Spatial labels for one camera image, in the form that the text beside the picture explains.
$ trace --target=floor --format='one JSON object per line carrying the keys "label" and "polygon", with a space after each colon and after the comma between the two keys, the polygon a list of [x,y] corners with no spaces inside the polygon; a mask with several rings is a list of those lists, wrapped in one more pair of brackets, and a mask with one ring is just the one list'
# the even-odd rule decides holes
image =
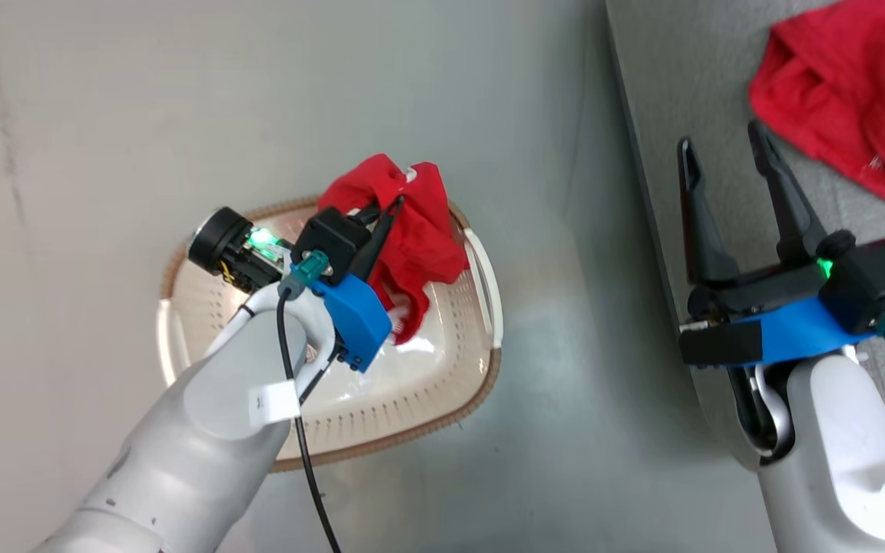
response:
{"label": "floor", "polygon": [[[0,551],[161,392],[164,263],[219,204],[435,161],[505,302],[473,416],[317,470],[344,550],[770,552],[678,363],[593,0],[0,0]],[[326,551],[300,473],[221,552]]]}

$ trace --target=white plastic basket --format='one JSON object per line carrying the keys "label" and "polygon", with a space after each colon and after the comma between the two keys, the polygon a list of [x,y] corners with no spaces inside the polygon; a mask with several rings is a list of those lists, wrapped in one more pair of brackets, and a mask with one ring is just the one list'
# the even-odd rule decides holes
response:
{"label": "white plastic basket", "polygon": [[[316,198],[255,210],[259,227],[295,240]],[[501,295],[487,252],[453,206],[453,235],[463,242],[470,270],[446,284],[430,283],[429,312],[401,346],[386,344],[366,374],[334,363],[303,406],[313,463],[350,459],[397,445],[464,418],[494,388],[501,364]],[[247,298],[220,277],[186,262],[183,248],[169,263],[157,315],[159,359],[166,385],[192,361]],[[291,435],[273,472],[301,468]]]}

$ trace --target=black cable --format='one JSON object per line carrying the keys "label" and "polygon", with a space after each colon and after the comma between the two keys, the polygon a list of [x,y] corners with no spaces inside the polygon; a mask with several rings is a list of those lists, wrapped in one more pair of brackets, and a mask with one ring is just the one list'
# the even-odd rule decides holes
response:
{"label": "black cable", "polygon": [[[292,373],[292,360],[289,358],[289,343],[285,337],[285,302],[289,299],[291,290],[284,290],[278,297],[278,307],[275,309],[278,325],[278,349],[282,352],[282,365],[285,368],[285,378],[295,381],[295,375]],[[320,496],[320,488],[317,486],[317,477],[313,474],[313,463],[310,461],[310,450],[306,447],[306,430],[303,428],[303,417],[298,416],[295,420],[296,436],[299,438],[299,451],[303,455],[303,472],[306,473],[306,481],[310,486],[310,494],[313,495],[313,504],[317,507],[317,515],[320,516],[320,524],[323,525],[323,532],[326,533],[326,539],[330,542],[330,549],[333,553],[340,553],[340,544],[336,542],[336,536],[333,535],[333,526],[330,526],[330,519],[326,516],[326,508],[323,507],[323,497]]]}

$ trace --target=gray robot arm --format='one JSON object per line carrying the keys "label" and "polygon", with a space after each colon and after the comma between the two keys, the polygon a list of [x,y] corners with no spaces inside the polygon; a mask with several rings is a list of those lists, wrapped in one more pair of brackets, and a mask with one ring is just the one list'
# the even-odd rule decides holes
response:
{"label": "gray robot arm", "polygon": [[[266,299],[275,295],[274,290],[259,294]],[[295,389],[300,391],[316,377],[307,370],[316,366],[306,361],[307,344],[323,349],[322,343],[333,340],[333,326],[329,336],[319,336],[329,315],[322,303],[310,302],[319,299],[303,294],[285,312]],[[288,399],[291,382],[282,384],[271,305],[271,311],[257,311],[254,317],[242,311],[240,319],[232,320],[227,339],[215,343],[163,393],[81,507],[36,552],[217,549],[247,510],[289,434],[288,416],[281,413],[290,406],[274,405],[283,400],[281,389]],[[297,396],[292,395],[295,412]],[[273,413],[262,413],[270,400]]]}

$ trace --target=red garment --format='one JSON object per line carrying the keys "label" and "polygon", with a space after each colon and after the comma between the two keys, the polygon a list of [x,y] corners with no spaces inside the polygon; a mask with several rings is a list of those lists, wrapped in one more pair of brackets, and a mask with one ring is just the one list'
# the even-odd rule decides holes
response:
{"label": "red garment", "polygon": [[408,342],[422,325],[429,310],[429,297],[423,291],[426,283],[455,283],[460,273],[470,268],[466,250],[453,239],[439,168],[426,162],[411,168],[416,176],[406,182],[405,172],[387,155],[373,155],[336,179],[319,202],[321,210],[334,206],[346,214],[372,200],[378,200],[384,209],[399,194],[405,196],[368,279],[386,309],[396,307],[391,295],[408,298],[408,312],[401,317],[401,328],[396,328],[396,343]]}
{"label": "red garment", "polygon": [[885,0],[843,0],[771,29],[753,109],[885,200]]}

